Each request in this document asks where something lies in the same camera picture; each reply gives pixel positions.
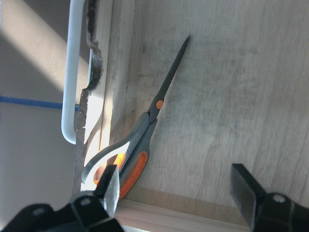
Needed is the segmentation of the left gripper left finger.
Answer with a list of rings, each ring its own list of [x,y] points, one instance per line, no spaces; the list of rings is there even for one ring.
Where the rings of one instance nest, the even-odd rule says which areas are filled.
[[[4,227],[5,232],[121,232],[115,219],[120,195],[119,172],[109,165],[96,188],[72,196],[55,211],[50,205],[37,203],[23,208]]]

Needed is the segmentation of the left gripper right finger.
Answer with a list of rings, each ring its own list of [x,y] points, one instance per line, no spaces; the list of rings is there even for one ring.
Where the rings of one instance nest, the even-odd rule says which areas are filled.
[[[309,209],[266,192],[241,163],[231,165],[231,196],[252,232],[307,232]]]

